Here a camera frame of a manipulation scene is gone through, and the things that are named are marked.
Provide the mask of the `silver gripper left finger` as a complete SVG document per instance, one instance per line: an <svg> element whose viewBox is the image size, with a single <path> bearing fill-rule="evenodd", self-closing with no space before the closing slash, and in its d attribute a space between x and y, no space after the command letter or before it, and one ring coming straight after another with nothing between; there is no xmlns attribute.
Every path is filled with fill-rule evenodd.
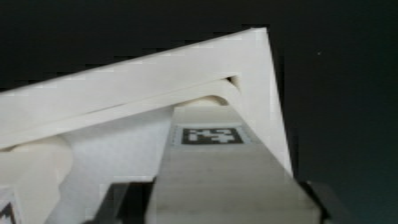
<svg viewBox="0 0 398 224"><path fill-rule="evenodd" d="M113 183L86 224L145 224L150 182Z"/></svg>

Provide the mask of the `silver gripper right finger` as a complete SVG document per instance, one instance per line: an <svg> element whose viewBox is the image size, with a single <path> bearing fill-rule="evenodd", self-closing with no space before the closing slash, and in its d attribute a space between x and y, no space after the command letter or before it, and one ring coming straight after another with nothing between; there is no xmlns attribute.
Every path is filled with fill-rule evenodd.
<svg viewBox="0 0 398 224"><path fill-rule="evenodd" d="M321 182L303 181L301 187L321 209L321 224L355 224L355 219L330 186Z"/></svg>

